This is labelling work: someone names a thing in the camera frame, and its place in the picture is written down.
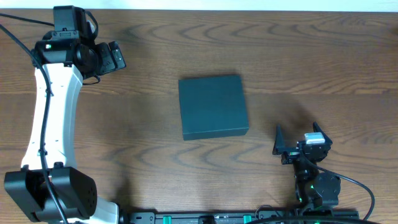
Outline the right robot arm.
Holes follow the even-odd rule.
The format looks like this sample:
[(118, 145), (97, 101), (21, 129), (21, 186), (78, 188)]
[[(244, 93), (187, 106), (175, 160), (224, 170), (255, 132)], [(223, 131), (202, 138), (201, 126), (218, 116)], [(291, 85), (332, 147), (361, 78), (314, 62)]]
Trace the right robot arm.
[(339, 177), (325, 171), (320, 172), (316, 164), (324, 160), (333, 144), (317, 123), (313, 132), (304, 134), (304, 140), (296, 146), (285, 145), (282, 129), (276, 127), (273, 155), (281, 156), (283, 165), (293, 165), (295, 194), (299, 200), (297, 213), (304, 215), (316, 210), (330, 210), (338, 205), (341, 190)]

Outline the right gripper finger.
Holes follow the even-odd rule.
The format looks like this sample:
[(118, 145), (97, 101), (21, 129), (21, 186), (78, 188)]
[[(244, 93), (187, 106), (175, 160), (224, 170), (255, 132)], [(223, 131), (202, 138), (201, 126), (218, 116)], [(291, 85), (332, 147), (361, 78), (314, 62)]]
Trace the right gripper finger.
[(274, 141), (272, 154), (281, 155), (284, 152), (284, 149), (285, 149), (285, 141), (282, 135), (282, 129), (278, 124), (275, 129), (275, 141)]
[(323, 135), (323, 137), (326, 136), (326, 134), (323, 132), (323, 130), (321, 129), (321, 127), (318, 125), (317, 122), (313, 122), (312, 126), (313, 126), (314, 133), (321, 133)]

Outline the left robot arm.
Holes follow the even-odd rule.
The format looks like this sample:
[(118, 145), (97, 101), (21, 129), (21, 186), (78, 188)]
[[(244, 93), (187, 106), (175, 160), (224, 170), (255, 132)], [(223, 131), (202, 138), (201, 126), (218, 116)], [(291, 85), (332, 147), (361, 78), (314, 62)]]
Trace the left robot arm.
[(28, 50), (37, 96), (32, 133), (19, 171), (4, 188), (32, 222), (128, 223), (118, 204), (98, 195), (95, 181), (76, 167), (78, 95), (92, 78), (126, 66), (117, 42), (96, 43), (98, 23), (75, 6), (53, 9), (52, 30)]

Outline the dark green box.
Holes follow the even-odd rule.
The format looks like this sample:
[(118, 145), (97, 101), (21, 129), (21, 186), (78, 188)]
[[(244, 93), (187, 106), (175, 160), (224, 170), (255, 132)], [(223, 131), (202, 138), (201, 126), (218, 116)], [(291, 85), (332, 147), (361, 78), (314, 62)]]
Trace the dark green box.
[(182, 136), (185, 141), (243, 136), (248, 111), (239, 75), (178, 81)]

